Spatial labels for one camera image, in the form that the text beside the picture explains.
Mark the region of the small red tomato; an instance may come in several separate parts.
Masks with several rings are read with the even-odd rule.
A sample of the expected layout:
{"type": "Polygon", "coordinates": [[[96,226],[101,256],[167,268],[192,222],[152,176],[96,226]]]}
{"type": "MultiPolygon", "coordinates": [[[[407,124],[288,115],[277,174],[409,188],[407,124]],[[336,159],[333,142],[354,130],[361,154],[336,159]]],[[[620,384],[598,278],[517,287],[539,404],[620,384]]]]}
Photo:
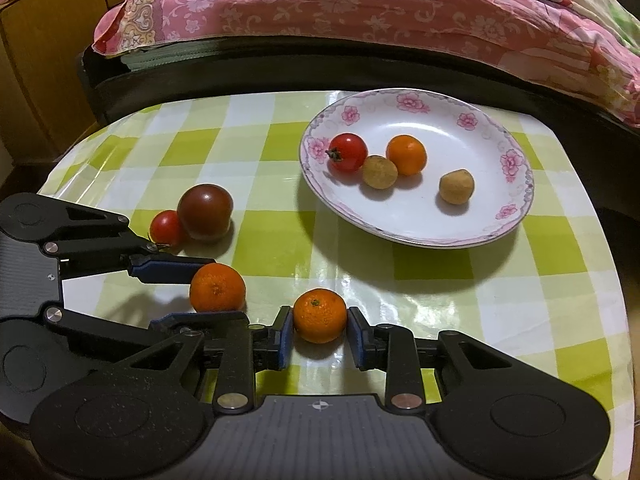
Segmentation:
{"type": "Polygon", "coordinates": [[[369,151],[360,136],[346,132],[334,136],[326,154],[333,169],[343,174],[353,174],[361,168],[369,151]]]}
{"type": "Polygon", "coordinates": [[[186,231],[175,210],[159,212],[151,221],[149,234],[155,244],[168,247],[178,247],[186,241],[186,231]]]}

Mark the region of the large dark red tomato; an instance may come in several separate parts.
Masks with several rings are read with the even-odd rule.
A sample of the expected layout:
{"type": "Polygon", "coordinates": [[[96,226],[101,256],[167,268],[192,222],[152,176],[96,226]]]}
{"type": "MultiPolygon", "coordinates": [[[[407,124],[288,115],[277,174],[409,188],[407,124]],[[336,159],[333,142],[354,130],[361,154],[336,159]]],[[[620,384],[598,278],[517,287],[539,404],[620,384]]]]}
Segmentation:
{"type": "Polygon", "coordinates": [[[177,207],[186,234],[200,242],[216,242],[223,238],[230,229],[232,211],[233,200],[229,192],[210,183],[189,188],[177,207]]]}

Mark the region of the large orange mandarin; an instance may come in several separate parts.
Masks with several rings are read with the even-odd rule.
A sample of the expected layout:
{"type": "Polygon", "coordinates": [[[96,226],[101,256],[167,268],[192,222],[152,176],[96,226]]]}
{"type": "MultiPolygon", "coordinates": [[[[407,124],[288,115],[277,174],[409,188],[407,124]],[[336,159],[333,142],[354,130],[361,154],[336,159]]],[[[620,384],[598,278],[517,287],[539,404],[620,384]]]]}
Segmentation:
{"type": "Polygon", "coordinates": [[[294,328],[312,344],[334,341],[346,327],[345,301],[333,290],[315,288],[300,295],[293,306],[294,328]]]}

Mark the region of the tan longan fruit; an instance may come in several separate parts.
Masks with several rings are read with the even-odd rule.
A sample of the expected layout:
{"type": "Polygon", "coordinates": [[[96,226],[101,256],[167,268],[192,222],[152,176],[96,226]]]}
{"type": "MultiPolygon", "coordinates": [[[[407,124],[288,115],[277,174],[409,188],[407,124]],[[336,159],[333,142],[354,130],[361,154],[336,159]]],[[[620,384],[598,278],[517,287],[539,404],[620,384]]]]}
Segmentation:
{"type": "Polygon", "coordinates": [[[398,178],[396,165],[380,155],[368,156],[362,164],[361,171],[363,182],[376,190],[391,188],[398,178]]]}
{"type": "Polygon", "coordinates": [[[474,191],[474,178],[466,169],[448,172],[439,180],[439,196],[450,205],[466,204],[474,191]]]}

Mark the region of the small orange mandarin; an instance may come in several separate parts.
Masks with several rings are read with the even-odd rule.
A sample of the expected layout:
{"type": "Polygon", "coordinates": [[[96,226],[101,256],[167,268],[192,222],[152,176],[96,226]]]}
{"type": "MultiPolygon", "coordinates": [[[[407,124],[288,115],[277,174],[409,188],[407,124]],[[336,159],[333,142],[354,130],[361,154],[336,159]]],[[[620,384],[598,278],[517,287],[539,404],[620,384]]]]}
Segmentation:
{"type": "Polygon", "coordinates": [[[426,167],[427,152],[423,144],[413,136],[394,136],[386,146],[386,158],[391,160],[403,177],[412,177],[426,167]]]}

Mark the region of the green white checkered tablecloth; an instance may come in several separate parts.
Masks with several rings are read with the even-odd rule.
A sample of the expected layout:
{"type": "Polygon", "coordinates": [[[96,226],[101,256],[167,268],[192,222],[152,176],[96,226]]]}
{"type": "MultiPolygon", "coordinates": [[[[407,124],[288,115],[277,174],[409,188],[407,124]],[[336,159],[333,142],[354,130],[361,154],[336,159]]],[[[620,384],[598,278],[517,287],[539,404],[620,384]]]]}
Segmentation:
{"type": "Polygon", "coordinates": [[[268,324],[302,292],[323,287],[373,324],[399,324],[424,338],[460,330],[597,398],[612,422],[597,475],[627,478],[634,382],[623,291],[554,132],[495,110],[532,164],[533,208],[498,242],[426,250],[362,232],[310,192],[299,139],[334,100],[332,92],[298,92],[151,106],[75,146],[42,192],[124,214],[145,235],[192,185],[219,184],[233,197],[235,231],[207,255],[242,274],[253,322],[268,324]]]}

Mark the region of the brown wooden cabinet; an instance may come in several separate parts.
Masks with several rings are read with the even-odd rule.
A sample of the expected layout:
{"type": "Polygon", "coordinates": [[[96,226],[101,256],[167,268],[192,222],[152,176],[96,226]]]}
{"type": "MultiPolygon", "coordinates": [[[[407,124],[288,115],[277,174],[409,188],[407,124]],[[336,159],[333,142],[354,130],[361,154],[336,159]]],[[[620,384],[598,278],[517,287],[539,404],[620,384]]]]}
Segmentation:
{"type": "Polygon", "coordinates": [[[79,58],[115,0],[1,5],[1,140],[16,164],[50,162],[96,125],[79,58]]]}

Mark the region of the white floral rimmed plate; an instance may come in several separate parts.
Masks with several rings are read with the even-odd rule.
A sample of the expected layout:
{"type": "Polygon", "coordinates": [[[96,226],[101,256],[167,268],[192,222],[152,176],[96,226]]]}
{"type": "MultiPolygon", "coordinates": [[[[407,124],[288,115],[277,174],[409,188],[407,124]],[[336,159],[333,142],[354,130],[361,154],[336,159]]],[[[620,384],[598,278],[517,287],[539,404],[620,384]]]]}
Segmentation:
{"type": "Polygon", "coordinates": [[[416,247],[498,240],[534,198],[514,136],[479,108],[427,90],[344,96],[308,124],[298,159],[311,191],[341,218],[416,247]]]}

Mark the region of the pink floral quilt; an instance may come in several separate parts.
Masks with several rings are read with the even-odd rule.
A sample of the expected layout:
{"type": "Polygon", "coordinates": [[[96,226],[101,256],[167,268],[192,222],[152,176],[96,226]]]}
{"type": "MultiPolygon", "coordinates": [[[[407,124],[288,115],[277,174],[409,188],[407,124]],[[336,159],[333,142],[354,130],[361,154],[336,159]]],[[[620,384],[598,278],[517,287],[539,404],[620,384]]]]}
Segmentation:
{"type": "Polygon", "coordinates": [[[482,62],[639,123],[639,23],[616,0],[120,0],[93,50],[299,36],[389,44],[482,62]]]}

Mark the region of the black bed frame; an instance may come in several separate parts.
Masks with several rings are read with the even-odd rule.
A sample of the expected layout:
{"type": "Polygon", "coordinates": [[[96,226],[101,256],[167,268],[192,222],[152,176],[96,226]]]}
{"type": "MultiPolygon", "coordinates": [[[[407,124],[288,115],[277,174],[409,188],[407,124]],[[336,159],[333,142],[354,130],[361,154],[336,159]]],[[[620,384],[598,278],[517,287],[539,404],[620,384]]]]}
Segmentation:
{"type": "Polygon", "coordinates": [[[79,77],[100,125],[153,104],[256,92],[405,87],[529,114],[559,138],[594,204],[639,215],[639,133],[592,104],[445,53],[302,37],[221,38],[197,58],[170,44],[134,59],[87,48],[79,77]]]}

